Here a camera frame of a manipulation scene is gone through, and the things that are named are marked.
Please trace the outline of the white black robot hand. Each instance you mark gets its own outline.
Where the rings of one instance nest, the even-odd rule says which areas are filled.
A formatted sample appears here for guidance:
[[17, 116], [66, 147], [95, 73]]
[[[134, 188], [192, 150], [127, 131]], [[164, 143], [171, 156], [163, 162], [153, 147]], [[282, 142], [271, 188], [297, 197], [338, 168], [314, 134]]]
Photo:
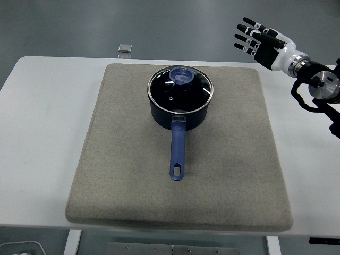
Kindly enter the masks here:
[[237, 25], [239, 40], [234, 47], [250, 55], [253, 59], [272, 71], [283, 71], [295, 77], [294, 69], [302, 60], [308, 60], [306, 53], [297, 50], [295, 42], [275, 29], [267, 28], [261, 23], [247, 17], [245, 24]]

